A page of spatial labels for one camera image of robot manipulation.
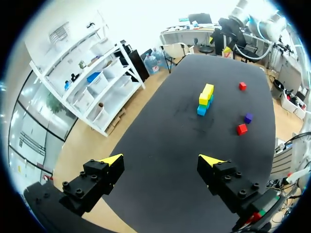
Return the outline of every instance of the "shelving unit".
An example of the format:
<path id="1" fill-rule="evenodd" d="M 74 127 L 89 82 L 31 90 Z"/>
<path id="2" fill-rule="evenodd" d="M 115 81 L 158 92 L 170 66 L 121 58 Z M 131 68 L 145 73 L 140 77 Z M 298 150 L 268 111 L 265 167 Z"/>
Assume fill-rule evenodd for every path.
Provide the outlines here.
<path id="1" fill-rule="evenodd" d="M 53 71 L 62 64 L 64 61 L 64 58 L 66 56 L 70 56 L 70 52 L 73 51 L 73 49 L 78 48 L 79 45 L 88 40 L 90 37 L 92 37 L 96 32 L 95 30 L 91 32 L 90 34 L 84 36 L 79 41 L 73 43 L 71 46 L 68 46 L 64 51 L 59 53 L 55 59 L 50 63 L 48 67 L 44 69 L 44 71 L 41 71 L 37 68 L 35 63 L 33 61 L 30 62 L 30 66 L 32 67 L 34 73 L 38 76 L 38 78 L 42 81 L 42 83 L 47 87 L 47 89 L 66 107 L 68 108 L 72 113 L 74 113 L 80 120 L 84 121 L 86 124 L 88 124 L 90 127 L 98 131 L 104 136 L 108 136 L 108 134 L 105 132 L 111 121 L 115 118 L 115 116 L 118 114 L 118 112 L 122 109 L 122 107 L 126 104 L 126 102 L 132 97 L 132 95 L 140 88 L 142 87 L 145 89 L 145 85 L 143 84 L 143 81 L 141 80 L 139 74 L 137 73 L 135 67 L 133 66 L 130 58 L 128 57 L 127 53 L 125 52 L 123 46 L 120 42 L 116 42 L 116 46 L 112 47 L 108 51 L 105 51 L 105 53 L 102 54 L 98 60 L 96 60 L 92 65 L 89 67 L 85 67 L 80 74 L 80 76 L 70 84 L 68 87 L 68 90 L 64 92 L 64 90 L 57 90 L 55 86 L 52 84 L 50 80 L 50 76 L 53 74 Z M 103 41 L 102 38 L 99 38 L 96 43 L 101 43 Z M 90 50 L 92 46 L 96 45 L 96 43 L 91 43 L 91 45 L 88 47 Z M 112 60 L 114 58 L 114 52 L 120 50 L 126 59 L 127 63 L 129 64 L 126 67 L 118 69 L 114 73 L 114 78 L 108 80 L 108 84 L 102 89 L 100 93 L 97 95 L 93 95 L 94 101 L 92 101 L 89 105 L 87 105 L 87 108 L 84 112 L 81 112 L 80 109 L 78 109 L 76 106 L 73 105 L 73 102 L 70 102 L 70 96 L 77 95 L 79 91 L 81 91 L 83 88 L 88 88 L 90 84 L 83 85 L 84 83 L 87 83 L 87 77 L 89 77 L 94 72 L 98 72 L 98 66 L 102 63 Z M 116 92 L 114 90 L 114 85 L 117 83 L 120 78 L 125 75 L 125 73 L 128 72 L 132 76 L 134 76 L 138 82 L 132 82 L 130 80 L 132 88 L 126 95 L 121 95 L 120 93 Z M 100 102 L 103 102 L 104 110 L 108 113 L 108 116 L 105 118 L 105 121 L 102 123 L 102 125 L 98 126 L 96 125 L 96 120 L 98 120 L 99 115 L 95 117 L 90 117 L 91 113 L 94 112 L 100 112 L 96 111 L 96 108 L 98 108 L 98 104 Z"/>

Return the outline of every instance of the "purple block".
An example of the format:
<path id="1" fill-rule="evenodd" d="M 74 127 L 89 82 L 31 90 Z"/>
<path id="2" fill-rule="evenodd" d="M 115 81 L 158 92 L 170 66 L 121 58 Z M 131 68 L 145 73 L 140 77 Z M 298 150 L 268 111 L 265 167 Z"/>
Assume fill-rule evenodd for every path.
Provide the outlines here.
<path id="1" fill-rule="evenodd" d="M 252 122 L 252 119 L 253 119 L 253 114 L 248 113 L 248 114 L 246 114 L 246 116 L 245 116 L 245 118 L 244 118 L 244 122 L 245 122 L 246 124 L 249 124 L 249 123 Z"/>

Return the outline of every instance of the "cube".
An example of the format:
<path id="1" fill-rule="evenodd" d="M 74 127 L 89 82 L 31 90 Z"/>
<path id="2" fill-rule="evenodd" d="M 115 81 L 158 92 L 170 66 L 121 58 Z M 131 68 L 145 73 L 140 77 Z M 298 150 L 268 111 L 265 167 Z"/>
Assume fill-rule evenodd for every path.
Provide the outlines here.
<path id="1" fill-rule="evenodd" d="M 246 116 L 245 116 L 245 118 L 244 118 L 244 122 L 245 122 L 246 124 L 249 124 L 249 123 L 252 122 L 252 119 L 253 119 L 253 114 L 248 113 L 248 114 L 246 114 Z"/>
<path id="2" fill-rule="evenodd" d="M 212 95 L 212 96 L 210 97 L 210 100 L 209 100 L 210 104 L 213 103 L 213 100 L 214 100 L 214 95 Z"/>
<path id="3" fill-rule="evenodd" d="M 208 102 L 208 94 L 201 93 L 199 97 L 199 104 L 207 106 L 207 102 Z"/>
<path id="4" fill-rule="evenodd" d="M 207 104 L 207 105 L 201 105 L 201 104 L 199 104 L 199 107 L 200 107 L 200 108 L 205 108 L 205 109 L 208 109 L 208 107 L 207 107 L 207 106 L 208 106 L 208 104 Z"/>
<path id="5" fill-rule="evenodd" d="M 213 92 L 214 92 L 214 85 L 208 84 L 208 83 L 207 83 L 207 84 L 205 85 L 204 90 L 203 90 L 202 93 L 207 94 L 207 95 L 208 95 L 208 100 L 209 100 L 210 97 L 212 96 Z"/>
<path id="6" fill-rule="evenodd" d="M 203 108 L 201 105 L 197 108 L 196 112 L 200 116 L 205 116 L 207 108 Z"/>
<path id="7" fill-rule="evenodd" d="M 247 126 L 245 124 L 239 125 L 237 127 L 238 135 L 245 134 L 247 132 Z"/>
<path id="8" fill-rule="evenodd" d="M 241 91 L 245 91 L 246 90 L 246 84 L 244 83 L 244 82 L 241 82 L 240 84 L 239 84 L 239 89 L 241 90 Z"/>

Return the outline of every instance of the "black bolt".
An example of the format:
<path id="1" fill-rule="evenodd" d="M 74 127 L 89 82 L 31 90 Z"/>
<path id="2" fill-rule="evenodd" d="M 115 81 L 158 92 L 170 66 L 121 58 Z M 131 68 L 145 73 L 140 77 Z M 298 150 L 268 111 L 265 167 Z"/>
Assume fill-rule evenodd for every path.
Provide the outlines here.
<path id="1" fill-rule="evenodd" d="M 252 189 L 259 189 L 259 183 L 253 183 Z"/>
<path id="2" fill-rule="evenodd" d="M 67 181 L 63 182 L 63 188 L 68 188 L 69 187 L 69 183 Z"/>
<path id="3" fill-rule="evenodd" d="M 237 173 L 235 173 L 236 178 L 241 178 L 242 173 L 240 171 L 238 171 Z"/>
<path id="4" fill-rule="evenodd" d="M 244 197 L 246 196 L 246 190 L 245 190 L 245 189 L 240 190 L 240 191 L 239 191 L 239 196 L 240 196 L 241 198 L 244 198 Z"/>
<path id="5" fill-rule="evenodd" d="M 96 180 L 97 180 L 97 175 L 91 175 L 91 179 L 92 179 L 93 181 L 96 181 Z"/>
<path id="6" fill-rule="evenodd" d="M 230 181 L 231 180 L 231 176 L 225 176 L 225 181 Z"/>
<path id="7" fill-rule="evenodd" d="M 76 189 L 76 195 L 77 195 L 78 197 L 81 197 L 81 196 L 83 195 L 83 190 L 80 189 L 80 188 L 77 188 L 77 189 Z"/>
<path id="8" fill-rule="evenodd" d="M 86 172 L 85 171 L 80 171 L 80 176 L 81 177 L 85 177 L 86 176 Z"/>

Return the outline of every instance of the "blue block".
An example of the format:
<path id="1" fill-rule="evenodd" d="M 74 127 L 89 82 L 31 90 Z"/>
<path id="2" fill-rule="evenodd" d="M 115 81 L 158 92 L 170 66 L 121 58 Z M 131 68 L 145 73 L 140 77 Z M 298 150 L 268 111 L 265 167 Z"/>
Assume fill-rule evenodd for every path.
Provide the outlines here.
<path id="1" fill-rule="evenodd" d="M 202 107 L 199 105 L 199 107 L 197 108 L 196 112 L 197 112 L 197 114 L 200 115 L 200 116 L 205 116 L 206 110 L 207 110 L 206 108 L 202 108 Z"/>
<path id="2" fill-rule="evenodd" d="M 213 100 L 214 100 L 214 94 L 210 97 L 209 102 L 212 104 L 212 103 L 213 103 Z"/>
<path id="3" fill-rule="evenodd" d="M 199 108 L 207 108 L 207 105 L 199 104 Z"/>
<path id="4" fill-rule="evenodd" d="M 251 113 L 246 114 L 246 116 L 245 116 L 245 118 L 244 118 L 244 122 L 245 122 L 246 124 L 249 124 L 249 123 L 252 122 L 252 120 L 253 120 L 253 114 L 251 114 Z"/>

